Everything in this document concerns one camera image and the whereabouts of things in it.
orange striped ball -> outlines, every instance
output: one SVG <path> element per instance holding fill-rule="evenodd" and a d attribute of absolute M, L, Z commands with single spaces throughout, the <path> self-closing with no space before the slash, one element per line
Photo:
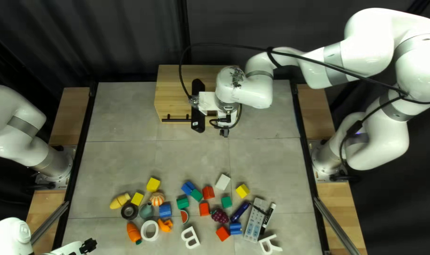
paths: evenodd
<path fill-rule="evenodd" d="M 165 201 L 165 195 L 161 192 L 154 192 L 151 195 L 150 201 L 152 202 L 153 206 L 161 206 L 161 204 L 163 204 Z"/>

gray vase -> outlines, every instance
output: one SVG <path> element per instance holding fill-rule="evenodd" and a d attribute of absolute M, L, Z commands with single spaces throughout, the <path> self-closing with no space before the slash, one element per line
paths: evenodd
<path fill-rule="evenodd" d="M 149 201 L 147 204 L 144 204 L 139 208 L 139 216 L 145 220 L 154 216 L 154 207 L 152 206 L 152 202 Z"/>

white cube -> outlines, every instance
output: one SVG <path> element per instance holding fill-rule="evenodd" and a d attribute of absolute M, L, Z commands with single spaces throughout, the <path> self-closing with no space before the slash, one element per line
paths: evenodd
<path fill-rule="evenodd" d="M 224 174 L 221 174 L 221 176 L 219 177 L 218 181 L 215 184 L 215 187 L 223 191 L 226 189 L 226 187 L 228 187 L 228 184 L 230 181 L 231 181 L 231 178 L 227 177 Z"/>

wooden platform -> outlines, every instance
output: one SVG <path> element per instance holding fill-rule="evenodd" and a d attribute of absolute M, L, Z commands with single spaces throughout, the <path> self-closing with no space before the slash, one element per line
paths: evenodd
<path fill-rule="evenodd" d="M 323 89 L 311 89 L 306 84 L 298 85 L 298 100 L 302 109 L 303 124 L 308 139 L 327 139 L 335 134 L 330 109 Z M 358 221 L 349 183 L 317 183 L 319 198 L 346 232 L 362 255 L 366 246 Z M 332 255 L 346 255 L 333 229 L 325 221 L 328 246 Z"/>
<path fill-rule="evenodd" d="M 78 144 L 88 100 L 89 88 L 64 89 L 51 131 L 50 145 L 75 146 Z M 26 218 L 32 233 L 61 205 L 64 196 L 65 190 L 34 192 Z M 35 254 L 51 251 L 57 225 L 58 221 L 34 244 Z"/>

blue block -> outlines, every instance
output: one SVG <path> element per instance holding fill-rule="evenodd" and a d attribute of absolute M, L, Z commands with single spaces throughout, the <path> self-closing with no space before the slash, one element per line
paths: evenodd
<path fill-rule="evenodd" d="M 158 207 L 160 211 L 160 218 L 163 217 L 171 217 L 171 205 L 170 204 L 162 204 Z"/>
<path fill-rule="evenodd" d="M 241 235 L 242 231 L 241 230 L 231 230 L 231 235 Z"/>
<path fill-rule="evenodd" d="M 182 190 L 185 192 L 185 194 L 187 194 L 188 196 L 191 194 L 191 192 L 193 191 L 193 189 L 195 189 L 195 185 L 193 185 L 193 183 L 191 182 L 186 182 L 184 183 L 184 185 L 182 186 Z"/>
<path fill-rule="evenodd" d="M 231 223 L 229 225 L 229 230 L 240 230 L 242 228 L 241 223 Z"/>
<path fill-rule="evenodd" d="M 231 235 L 241 235 L 242 225 L 240 223 L 231 223 L 229 225 L 229 231 L 231 232 Z"/>

